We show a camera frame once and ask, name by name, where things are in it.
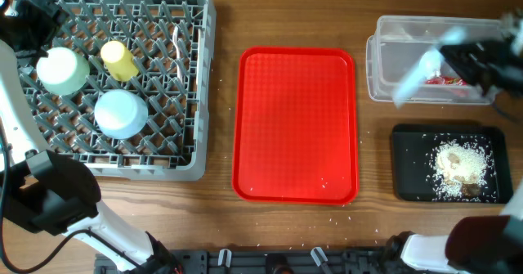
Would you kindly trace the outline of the red snack wrapper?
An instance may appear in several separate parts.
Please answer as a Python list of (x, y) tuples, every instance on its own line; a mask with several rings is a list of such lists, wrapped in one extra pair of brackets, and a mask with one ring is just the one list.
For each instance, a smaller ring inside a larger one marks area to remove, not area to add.
[(463, 86), (467, 83), (461, 78), (449, 77), (449, 76), (436, 76), (428, 79), (425, 84), (432, 85), (454, 85), (454, 86)]

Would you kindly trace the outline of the green plastic bowl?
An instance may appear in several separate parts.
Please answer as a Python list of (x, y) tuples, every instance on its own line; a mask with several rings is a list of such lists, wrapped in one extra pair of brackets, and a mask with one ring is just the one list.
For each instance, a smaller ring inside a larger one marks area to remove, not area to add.
[(77, 52), (67, 47), (54, 47), (47, 50), (47, 57), (38, 60), (36, 72), (48, 92), (63, 96), (83, 87), (90, 67)]

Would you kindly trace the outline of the light blue dinner plate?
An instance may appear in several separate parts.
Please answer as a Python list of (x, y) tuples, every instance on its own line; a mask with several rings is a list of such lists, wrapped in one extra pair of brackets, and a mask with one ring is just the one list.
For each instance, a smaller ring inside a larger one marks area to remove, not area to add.
[(445, 31), (403, 76), (392, 93), (392, 101), (396, 108), (403, 106), (418, 91), (434, 73), (440, 70), (445, 58), (440, 53), (444, 45), (456, 45), (463, 42), (467, 31), (463, 27), (454, 26)]

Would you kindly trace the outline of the yellow plastic cup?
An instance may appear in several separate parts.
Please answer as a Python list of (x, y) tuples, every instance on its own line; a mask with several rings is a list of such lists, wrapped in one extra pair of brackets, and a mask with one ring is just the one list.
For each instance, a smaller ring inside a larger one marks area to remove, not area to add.
[(138, 75), (134, 55), (120, 41), (108, 41), (101, 48), (101, 58), (110, 75), (119, 82), (127, 82)]

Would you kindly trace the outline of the brown food scraps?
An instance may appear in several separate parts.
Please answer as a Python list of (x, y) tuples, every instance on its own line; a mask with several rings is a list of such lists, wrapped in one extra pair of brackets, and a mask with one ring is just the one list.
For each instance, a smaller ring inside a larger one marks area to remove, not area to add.
[(437, 202), (489, 202), (493, 188), (489, 184), (495, 175), (493, 151), (476, 140), (443, 141), (430, 154), (428, 166), (432, 172), (426, 176)]

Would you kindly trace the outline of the light blue plastic bowl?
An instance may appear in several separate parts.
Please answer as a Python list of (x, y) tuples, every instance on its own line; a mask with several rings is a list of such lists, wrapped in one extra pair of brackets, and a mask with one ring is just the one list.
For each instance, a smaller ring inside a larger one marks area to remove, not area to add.
[(95, 104), (95, 121), (113, 139), (128, 139), (145, 126), (149, 111), (142, 98), (126, 90), (110, 90)]

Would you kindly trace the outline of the white tissue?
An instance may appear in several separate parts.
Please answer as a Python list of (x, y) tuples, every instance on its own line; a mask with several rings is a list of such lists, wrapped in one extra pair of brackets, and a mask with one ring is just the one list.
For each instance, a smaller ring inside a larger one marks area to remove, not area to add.
[(438, 50), (430, 50), (422, 55), (419, 61), (419, 69), (426, 79), (439, 76), (443, 60), (444, 58)]

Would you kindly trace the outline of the white plastic fork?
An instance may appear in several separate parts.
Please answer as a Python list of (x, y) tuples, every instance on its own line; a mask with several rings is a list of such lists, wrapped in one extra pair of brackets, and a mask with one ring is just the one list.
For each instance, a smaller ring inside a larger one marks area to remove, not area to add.
[(179, 45), (177, 44), (178, 34), (179, 34), (179, 27), (178, 27), (178, 25), (175, 25), (173, 33), (172, 33), (172, 44), (173, 44), (173, 46), (175, 48), (175, 53), (176, 53), (175, 64), (176, 64), (176, 67), (177, 67), (177, 79), (180, 82), (183, 82), (183, 76), (182, 76), (182, 72), (181, 72), (181, 67), (176, 63), (177, 59), (180, 57), (180, 54), (181, 54)]

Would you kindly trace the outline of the white plastic spoon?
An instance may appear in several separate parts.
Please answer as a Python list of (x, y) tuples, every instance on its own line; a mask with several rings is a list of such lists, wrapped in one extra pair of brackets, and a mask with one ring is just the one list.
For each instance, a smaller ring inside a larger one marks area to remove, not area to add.
[(196, 91), (200, 89), (200, 81), (201, 81), (201, 74), (202, 74), (202, 66), (203, 66), (203, 50), (204, 50), (204, 32), (201, 29), (198, 29), (198, 41), (197, 41), (197, 55), (196, 55), (196, 69), (195, 69), (195, 86)]

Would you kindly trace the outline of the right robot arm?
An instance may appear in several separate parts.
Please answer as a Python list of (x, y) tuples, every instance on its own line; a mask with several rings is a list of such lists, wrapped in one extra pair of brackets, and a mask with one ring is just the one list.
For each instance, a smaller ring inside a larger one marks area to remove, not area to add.
[[(522, 93), (522, 15), (500, 20), (382, 16), (368, 71), (386, 99), (492, 104)], [(391, 133), (396, 194), (413, 202), (502, 204), (499, 215), (461, 219), (451, 232), (404, 231), (378, 252), (383, 272), (519, 273), (522, 191), (514, 188), (502, 131), (477, 124), (397, 124)]]

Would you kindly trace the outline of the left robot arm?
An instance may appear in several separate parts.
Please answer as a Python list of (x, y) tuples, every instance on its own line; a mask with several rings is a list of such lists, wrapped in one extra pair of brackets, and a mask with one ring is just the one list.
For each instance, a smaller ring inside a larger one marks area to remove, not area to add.
[(54, 0), (22, 0), (16, 15), (1, 5), (1, 218), (31, 233), (64, 239), (40, 270), (73, 238), (100, 250), (123, 273), (183, 273), (181, 262), (149, 232), (125, 222), (101, 199), (101, 189), (82, 163), (47, 147), (20, 85), (20, 61), (36, 61), (70, 14)]

